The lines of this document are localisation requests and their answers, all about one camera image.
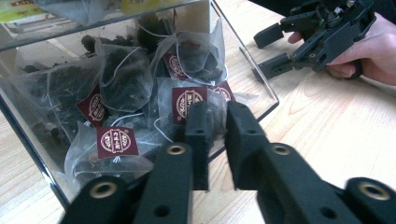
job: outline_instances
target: human hand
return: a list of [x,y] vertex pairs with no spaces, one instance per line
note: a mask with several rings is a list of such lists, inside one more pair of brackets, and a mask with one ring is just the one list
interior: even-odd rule
[[[366,37],[340,54],[327,69],[334,77],[351,77],[356,68],[353,61],[361,59],[363,75],[396,86],[396,25],[375,13],[376,21]],[[289,42],[302,39],[299,33],[290,36]]]

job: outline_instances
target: metal screw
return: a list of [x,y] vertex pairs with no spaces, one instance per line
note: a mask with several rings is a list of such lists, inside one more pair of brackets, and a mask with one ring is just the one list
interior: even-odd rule
[[375,184],[362,182],[359,184],[359,190],[367,197],[370,197],[372,199],[376,199],[379,201],[386,201],[390,199],[389,193],[385,189],[382,189]]
[[111,196],[117,191],[117,185],[113,182],[98,183],[90,190],[91,197],[95,199],[103,199]]
[[286,147],[273,147],[273,151],[281,156],[287,156],[290,154],[290,150]]
[[186,148],[184,148],[183,146],[170,146],[167,149],[168,154],[171,155],[180,155],[183,154],[186,151]]

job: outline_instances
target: clear acrylic box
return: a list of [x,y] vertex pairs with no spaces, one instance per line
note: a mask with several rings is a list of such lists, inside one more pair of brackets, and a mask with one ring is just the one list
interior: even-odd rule
[[[191,3],[177,7],[176,11],[180,11],[180,17],[183,12],[185,15],[189,15],[189,12],[192,15],[194,4],[206,6],[206,13],[199,12],[201,16],[205,15],[205,20],[200,20],[201,24],[197,26],[196,18],[185,16],[183,18],[184,26],[189,27],[190,25],[194,27],[193,29],[204,32],[205,30],[209,31],[217,19],[222,20],[229,85],[237,96],[237,101],[248,105],[258,120],[263,119],[278,105],[276,94],[215,1]],[[110,20],[106,24],[88,27],[89,29],[78,27],[67,31],[67,35],[59,33],[35,39],[28,38],[22,42],[8,42],[3,45],[7,47],[0,51],[1,110],[43,176],[49,181],[63,206],[67,206],[73,199],[73,194],[64,176],[64,157],[67,148],[62,148],[56,141],[44,139],[44,134],[32,126],[35,123],[33,114],[37,111],[32,111],[29,105],[17,104],[19,96],[14,94],[12,88],[15,87],[12,87],[8,81],[9,77],[18,73],[17,51],[24,51],[26,55],[32,54],[30,55],[32,58],[47,58],[48,64],[62,63],[65,57],[78,58],[84,55],[85,50],[80,44],[80,39],[84,35],[108,36],[110,38],[115,35],[126,35],[125,27],[131,25],[133,19],[134,17]],[[57,19],[58,21],[63,21],[64,24],[73,23],[65,19]],[[219,152],[221,150],[213,152],[211,156],[215,157]]]

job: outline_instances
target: transparent container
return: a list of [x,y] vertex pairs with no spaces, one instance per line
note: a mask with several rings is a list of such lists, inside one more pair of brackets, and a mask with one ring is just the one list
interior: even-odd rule
[[[197,13],[195,4],[206,10]],[[228,23],[215,1],[200,1],[181,7],[176,7],[177,19],[182,21],[183,29],[191,28],[192,31],[209,32],[216,20],[222,20],[225,42],[225,65],[228,71],[228,83],[235,94],[237,101],[249,106],[258,121],[263,119],[277,105],[278,99],[268,81],[250,56],[233,27]],[[22,38],[14,42],[1,43],[3,51],[0,52],[0,107],[15,133],[23,142],[43,176],[49,181],[51,188],[63,206],[69,205],[73,200],[73,193],[67,185],[64,175],[64,158],[67,148],[62,142],[51,141],[42,132],[46,125],[36,120],[40,111],[32,109],[29,105],[18,104],[19,97],[15,88],[10,83],[10,78],[21,72],[21,55],[26,59],[46,59],[41,64],[52,66],[54,63],[73,62],[86,57],[86,50],[81,45],[81,38],[85,35],[114,38],[117,35],[127,36],[127,27],[134,25],[134,17],[117,18],[105,23],[98,23],[92,27],[75,27],[65,32],[51,35]],[[67,27],[73,23],[65,19],[56,19],[64,22]],[[211,152],[214,158],[222,151],[223,143],[218,143]]]

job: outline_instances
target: finger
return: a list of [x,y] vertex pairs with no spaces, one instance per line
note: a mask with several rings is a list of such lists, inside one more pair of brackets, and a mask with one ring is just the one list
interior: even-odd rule
[[299,32],[294,32],[291,36],[289,36],[289,43],[295,44],[303,39],[303,36]]
[[328,65],[327,69],[334,77],[351,77],[356,72],[356,67],[353,63]]
[[386,20],[378,13],[375,13],[375,16],[376,20],[374,24],[370,27],[370,30],[366,34],[366,37],[395,32],[395,25],[392,22]]
[[[362,59],[362,63],[367,63],[368,59]],[[364,75],[372,80],[382,82],[390,86],[396,86],[396,74],[394,72],[378,72],[381,69],[376,65],[367,66]]]

